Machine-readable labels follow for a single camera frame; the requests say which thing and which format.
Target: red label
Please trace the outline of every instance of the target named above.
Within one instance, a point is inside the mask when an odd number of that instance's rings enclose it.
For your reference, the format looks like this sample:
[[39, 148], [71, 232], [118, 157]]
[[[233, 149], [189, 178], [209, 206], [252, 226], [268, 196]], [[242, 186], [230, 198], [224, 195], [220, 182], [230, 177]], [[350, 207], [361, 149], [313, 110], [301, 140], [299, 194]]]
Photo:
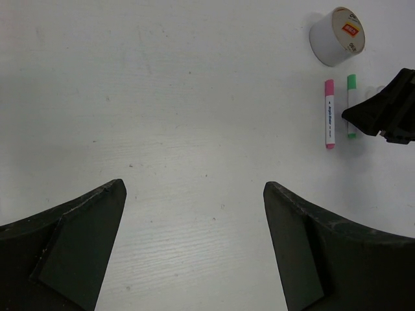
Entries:
[[343, 26], [342, 30], [346, 31], [353, 38], [359, 33], [359, 30], [356, 27], [349, 24], [349, 23], [346, 23]]

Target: white tape roll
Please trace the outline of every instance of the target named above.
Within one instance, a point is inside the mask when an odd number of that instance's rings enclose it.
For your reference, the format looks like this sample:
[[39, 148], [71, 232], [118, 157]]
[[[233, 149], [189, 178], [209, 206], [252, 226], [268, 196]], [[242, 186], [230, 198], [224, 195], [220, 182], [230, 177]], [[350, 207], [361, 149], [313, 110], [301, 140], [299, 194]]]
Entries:
[[338, 7], [315, 23], [310, 44], [317, 58], [327, 66], [336, 66], [360, 54], [364, 49], [361, 22], [349, 9]]

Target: black object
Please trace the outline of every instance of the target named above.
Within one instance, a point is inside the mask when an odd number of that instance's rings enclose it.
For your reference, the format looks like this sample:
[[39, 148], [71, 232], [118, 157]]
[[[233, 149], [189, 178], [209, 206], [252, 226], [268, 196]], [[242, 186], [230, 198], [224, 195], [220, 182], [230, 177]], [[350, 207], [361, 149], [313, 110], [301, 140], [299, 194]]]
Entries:
[[278, 183], [264, 199], [289, 311], [415, 309], [415, 239], [356, 224]]
[[402, 69], [379, 94], [343, 111], [342, 118], [388, 143], [415, 141], [415, 70]]
[[0, 310], [94, 310], [125, 199], [117, 179], [0, 227]]

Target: pink marker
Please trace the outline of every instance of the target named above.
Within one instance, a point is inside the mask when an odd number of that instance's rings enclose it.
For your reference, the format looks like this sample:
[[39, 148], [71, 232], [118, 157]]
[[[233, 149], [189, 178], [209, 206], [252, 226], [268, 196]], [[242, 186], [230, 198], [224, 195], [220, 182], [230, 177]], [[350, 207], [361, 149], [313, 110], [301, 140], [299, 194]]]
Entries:
[[326, 81], [326, 148], [335, 147], [335, 81]]

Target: marker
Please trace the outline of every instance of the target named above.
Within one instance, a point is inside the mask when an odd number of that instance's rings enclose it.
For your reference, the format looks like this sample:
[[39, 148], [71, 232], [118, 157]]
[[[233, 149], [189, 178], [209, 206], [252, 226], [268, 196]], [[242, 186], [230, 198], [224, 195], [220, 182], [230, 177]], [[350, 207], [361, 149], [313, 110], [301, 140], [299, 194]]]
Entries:
[[326, 83], [326, 148], [335, 147], [335, 81]]
[[[357, 83], [356, 75], [348, 76], [348, 108], [357, 105]], [[348, 137], [356, 138], [357, 129], [356, 126], [348, 122]]]

